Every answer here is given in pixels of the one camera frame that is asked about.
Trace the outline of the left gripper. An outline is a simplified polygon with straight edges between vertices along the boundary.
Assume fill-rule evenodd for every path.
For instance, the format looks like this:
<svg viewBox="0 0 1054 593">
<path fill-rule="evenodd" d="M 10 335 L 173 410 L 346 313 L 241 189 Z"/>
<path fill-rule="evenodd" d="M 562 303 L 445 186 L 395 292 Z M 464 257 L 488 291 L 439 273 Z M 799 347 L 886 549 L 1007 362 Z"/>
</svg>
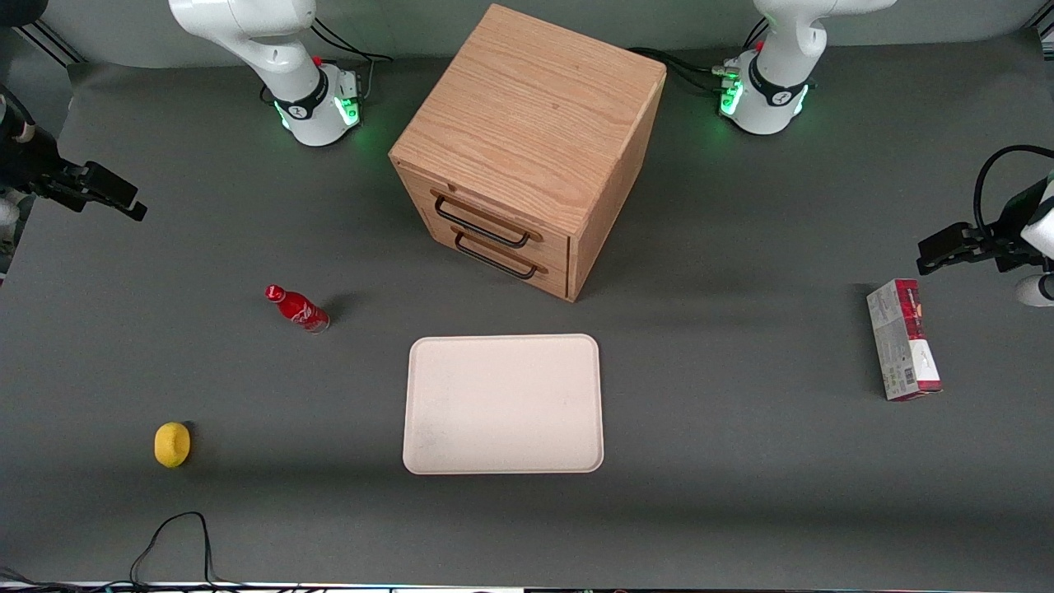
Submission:
<svg viewBox="0 0 1054 593">
<path fill-rule="evenodd" d="M 1047 184 L 1035 213 L 1021 229 L 1021 239 L 1048 259 L 1054 258 L 1053 176 Z M 920 275 L 936 273 L 941 268 L 960 263 L 974 263 L 982 251 L 977 243 L 976 228 L 967 222 L 955 222 L 919 241 L 917 271 Z"/>
</svg>

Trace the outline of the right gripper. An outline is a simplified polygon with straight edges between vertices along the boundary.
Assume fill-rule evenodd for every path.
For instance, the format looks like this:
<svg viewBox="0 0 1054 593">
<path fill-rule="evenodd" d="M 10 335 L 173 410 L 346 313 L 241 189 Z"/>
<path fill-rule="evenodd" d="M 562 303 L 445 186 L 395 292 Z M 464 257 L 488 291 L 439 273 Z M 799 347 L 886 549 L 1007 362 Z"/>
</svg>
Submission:
<svg viewBox="0 0 1054 593">
<path fill-rule="evenodd" d="M 148 207 L 138 202 L 136 185 L 98 162 L 87 161 L 82 166 L 62 158 L 53 136 L 34 125 L 3 125 L 1 177 L 5 187 L 53 200 L 74 212 L 86 206 L 83 194 L 136 222 L 147 217 Z"/>
</svg>

